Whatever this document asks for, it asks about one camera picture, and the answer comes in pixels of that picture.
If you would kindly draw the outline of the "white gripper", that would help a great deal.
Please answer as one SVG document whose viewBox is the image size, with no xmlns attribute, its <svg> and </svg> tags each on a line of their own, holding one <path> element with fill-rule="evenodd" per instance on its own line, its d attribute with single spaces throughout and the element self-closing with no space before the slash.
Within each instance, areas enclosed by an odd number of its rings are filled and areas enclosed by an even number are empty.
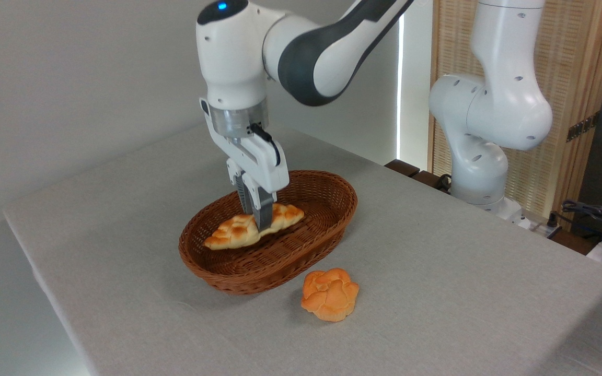
<svg viewBox="0 0 602 376">
<path fill-rule="evenodd" d="M 244 214 L 253 214 L 260 232 L 273 221 L 275 194 L 290 181 L 286 157 L 277 141 L 268 142 L 259 135 L 227 137 L 220 135 L 217 114 L 205 98 L 200 99 L 205 119 L 215 145 L 224 152 L 231 184 L 236 188 Z"/>
</svg>

